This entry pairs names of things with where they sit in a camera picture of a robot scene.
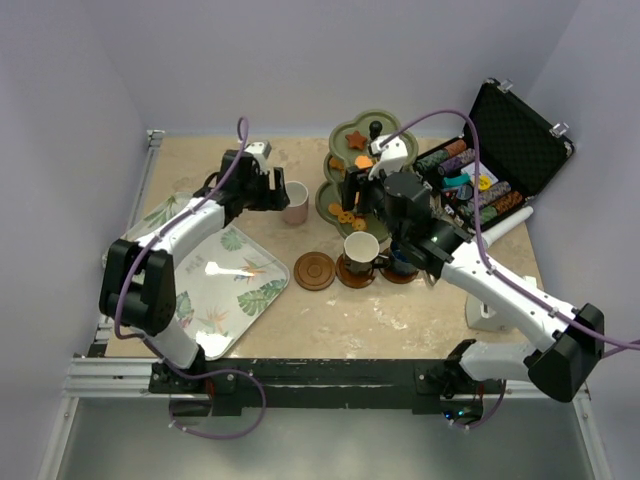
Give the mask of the pink cup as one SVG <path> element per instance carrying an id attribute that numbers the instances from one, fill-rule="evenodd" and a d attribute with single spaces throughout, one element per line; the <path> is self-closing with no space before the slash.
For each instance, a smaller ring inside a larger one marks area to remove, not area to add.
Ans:
<path id="1" fill-rule="evenodd" d="M 290 226 L 298 226 L 306 222 L 309 211 L 309 191 L 299 181 L 288 181 L 285 184 L 289 198 L 288 206 L 282 212 L 284 222 Z"/>

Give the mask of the round orange cookie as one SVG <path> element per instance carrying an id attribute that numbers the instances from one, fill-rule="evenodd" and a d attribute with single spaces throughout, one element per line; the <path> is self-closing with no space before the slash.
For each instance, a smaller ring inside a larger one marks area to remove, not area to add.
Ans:
<path id="1" fill-rule="evenodd" d="M 372 159 L 366 155 L 359 155 L 355 158 L 354 160 L 354 164 L 359 168 L 359 169 L 368 169 L 371 168 L 374 165 L 374 162 L 372 161 Z"/>
<path id="2" fill-rule="evenodd" d="M 338 204 L 338 203 L 331 203 L 331 204 L 328 206 L 328 210 L 329 210 L 329 212 L 330 212 L 331 214 L 333 214 L 333 215 L 338 215 L 339 213 L 341 213 L 341 212 L 342 212 L 341 205 L 340 205 L 340 204 Z"/>

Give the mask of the orange slice cookie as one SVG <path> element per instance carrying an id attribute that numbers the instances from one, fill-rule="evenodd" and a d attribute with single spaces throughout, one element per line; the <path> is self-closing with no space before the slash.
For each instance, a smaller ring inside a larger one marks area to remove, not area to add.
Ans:
<path id="1" fill-rule="evenodd" d="M 364 218 L 355 218 L 351 224 L 352 228 L 356 231 L 366 231 L 367 222 Z"/>
<path id="2" fill-rule="evenodd" d="M 343 211 L 337 216 L 337 219 L 341 224 L 352 224 L 355 220 L 355 215 L 352 212 Z"/>

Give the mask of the maple leaf cookie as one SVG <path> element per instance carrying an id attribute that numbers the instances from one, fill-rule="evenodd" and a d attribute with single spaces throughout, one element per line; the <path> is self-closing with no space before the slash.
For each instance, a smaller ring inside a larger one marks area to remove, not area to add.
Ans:
<path id="1" fill-rule="evenodd" d="M 335 157 L 331 157 L 329 159 L 329 167 L 333 168 L 333 169 L 336 169 L 336 170 L 343 170 L 344 169 L 344 164 L 339 159 L 337 159 Z"/>

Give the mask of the dark star cookie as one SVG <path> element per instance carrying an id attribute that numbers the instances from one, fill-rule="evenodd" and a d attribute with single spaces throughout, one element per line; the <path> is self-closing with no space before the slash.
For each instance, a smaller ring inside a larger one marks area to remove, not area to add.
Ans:
<path id="1" fill-rule="evenodd" d="M 345 135 L 347 146 L 349 149 L 363 151 L 367 144 L 368 138 L 362 135 L 358 130 Z"/>

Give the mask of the dark grey mug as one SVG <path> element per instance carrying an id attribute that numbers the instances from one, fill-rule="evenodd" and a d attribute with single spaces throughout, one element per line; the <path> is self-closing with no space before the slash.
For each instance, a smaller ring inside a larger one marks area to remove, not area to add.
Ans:
<path id="1" fill-rule="evenodd" d="M 370 275 L 376 269 L 391 264 L 388 255 L 381 253 L 377 238 L 365 231 L 355 231 L 343 243 L 344 266 L 351 275 Z"/>

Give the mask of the dark blue mug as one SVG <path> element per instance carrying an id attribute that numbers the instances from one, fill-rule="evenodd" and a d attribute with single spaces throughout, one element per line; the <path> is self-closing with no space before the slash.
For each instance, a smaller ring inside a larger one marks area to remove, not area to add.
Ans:
<path id="1" fill-rule="evenodd" d="M 409 277 L 417 274 L 418 269 L 401 252 L 399 244 L 392 241 L 389 247 L 389 269 L 396 275 Z"/>

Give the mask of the brown saucer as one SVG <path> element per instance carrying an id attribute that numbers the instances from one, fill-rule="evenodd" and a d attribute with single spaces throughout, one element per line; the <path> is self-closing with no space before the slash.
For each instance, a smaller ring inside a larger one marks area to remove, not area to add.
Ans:
<path id="1" fill-rule="evenodd" d="M 307 252 L 294 265 L 294 279 L 302 288 L 320 291 L 329 287 L 335 279 L 335 263 L 322 252 Z"/>
<path id="2" fill-rule="evenodd" d="M 398 274 L 391 269 L 382 269 L 381 273 L 383 277 L 391 283 L 394 284 L 408 284 L 416 279 L 418 276 L 418 272 L 415 271 L 409 275 Z"/>
<path id="3" fill-rule="evenodd" d="M 346 287 L 352 289 L 362 289 L 369 286 L 375 279 L 376 273 L 374 270 L 370 270 L 365 274 L 352 274 L 345 264 L 345 257 L 340 255 L 336 260 L 335 272 L 337 278 Z"/>

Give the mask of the brown saucer back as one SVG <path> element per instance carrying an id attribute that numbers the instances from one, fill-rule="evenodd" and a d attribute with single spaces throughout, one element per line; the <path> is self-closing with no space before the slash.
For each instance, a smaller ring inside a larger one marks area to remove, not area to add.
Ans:
<path id="1" fill-rule="evenodd" d="M 336 260 L 335 272 L 337 278 L 346 287 L 352 289 L 362 289 L 369 286 L 375 279 L 376 273 L 374 270 L 370 270 L 365 274 L 352 274 L 345 264 L 345 257 L 340 255 Z"/>

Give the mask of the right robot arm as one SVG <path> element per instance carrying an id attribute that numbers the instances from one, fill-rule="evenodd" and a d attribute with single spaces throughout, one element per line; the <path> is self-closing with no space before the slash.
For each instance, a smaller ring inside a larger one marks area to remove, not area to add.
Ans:
<path id="1" fill-rule="evenodd" d="M 373 214 L 415 268 L 465 290 L 526 337 L 524 344 L 463 342 L 445 369 L 452 390 L 521 380 L 556 401 L 573 400 L 604 354 L 600 309 L 590 303 L 576 308 L 491 260 L 481 241 L 433 216 L 430 194 L 411 172 L 373 177 L 350 167 L 341 193 L 343 208 Z"/>

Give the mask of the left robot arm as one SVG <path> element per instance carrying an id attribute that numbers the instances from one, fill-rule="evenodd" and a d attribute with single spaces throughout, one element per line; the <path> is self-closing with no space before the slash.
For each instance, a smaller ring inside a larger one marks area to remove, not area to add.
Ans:
<path id="1" fill-rule="evenodd" d="M 140 340 L 158 358 L 152 387 L 201 390 L 213 361 L 288 286 L 287 267 L 232 225 L 244 211 L 289 204 L 269 148 L 226 151 L 182 208 L 158 210 L 146 234 L 118 239 L 106 253 L 99 311 L 118 339 Z"/>

